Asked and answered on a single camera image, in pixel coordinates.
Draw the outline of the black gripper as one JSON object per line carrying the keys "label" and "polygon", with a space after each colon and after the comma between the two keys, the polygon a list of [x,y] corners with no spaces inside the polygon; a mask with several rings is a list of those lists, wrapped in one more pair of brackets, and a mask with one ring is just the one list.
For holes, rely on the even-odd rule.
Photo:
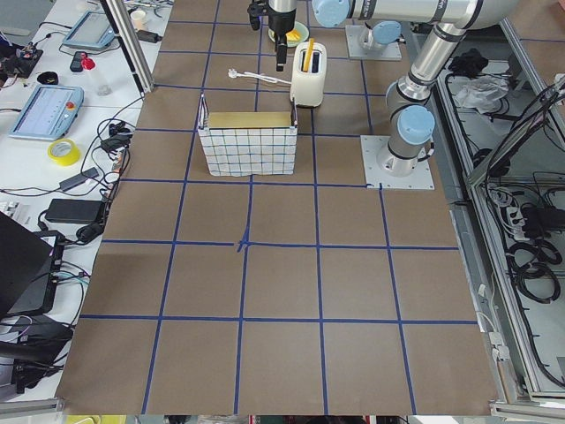
{"label": "black gripper", "polygon": [[268,26],[275,35],[276,70],[282,72],[287,62],[287,38],[295,25],[295,11],[268,10]]}

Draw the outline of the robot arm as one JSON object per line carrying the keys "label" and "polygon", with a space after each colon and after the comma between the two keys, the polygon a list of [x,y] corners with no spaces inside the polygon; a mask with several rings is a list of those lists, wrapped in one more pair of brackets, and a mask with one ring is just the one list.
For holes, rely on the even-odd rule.
{"label": "robot arm", "polygon": [[433,29],[407,74],[393,83],[386,104],[391,121],[388,144],[377,163],[395,178],[409,176],[418,155],[430,140],[435,120],[425,108],[431,87],[458,43],[471,29],[499,23],[517,6],[516,1],[314,1],[313,11],[324,27],[346,19],[390,19],[431,23]]}
{"label": "robot arm", "polygon": [[[345,19],[369,20],[375,6],[375,1],[312,1],[315,18],[324,27],[336,27]],[[274,34],[278,72],[287,62],[287,34],[295,27],[296,9],[296,1],[251,1],[247,8],[254,31],[260,28],[261,17],[267,17],[268,27]],[[401,34],[400,24],[396,21],[385,20],[372,26],[365,24],[365,28],[368,35],[363,43],[370,48],[395,42]]]}

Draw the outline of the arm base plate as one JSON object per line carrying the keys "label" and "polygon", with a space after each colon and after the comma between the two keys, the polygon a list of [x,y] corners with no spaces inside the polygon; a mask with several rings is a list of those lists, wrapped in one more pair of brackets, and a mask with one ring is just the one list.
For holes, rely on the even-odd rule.
{"label": "arm base plate", "polygon": [[402,59],[397,41],[400,30],[394,29],[393,26],[389,30],[385,22],[372,28],[348,25],[345,27],[345,33],[350,59],[376,61],[400,61]]}
{"label": "arm base plate", "polygon": [[361,151],[365,185],[372,189],[433,190],[433,177],[427,160],[399,159],[388,149],[388,136],[362,135]]}

